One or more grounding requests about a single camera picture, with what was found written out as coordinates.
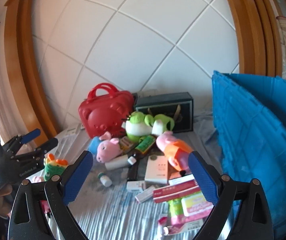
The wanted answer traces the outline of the person's left hand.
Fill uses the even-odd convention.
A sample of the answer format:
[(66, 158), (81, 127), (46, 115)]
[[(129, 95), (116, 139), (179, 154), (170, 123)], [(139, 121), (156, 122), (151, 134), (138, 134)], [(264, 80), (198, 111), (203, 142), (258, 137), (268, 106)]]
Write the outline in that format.
[(10, 184), (5, 185), (0, 189), (0, 217), (7, 219), (11, 214), (12, 204), (9, 203), (5, 197), (12, 193), (12, 186)]

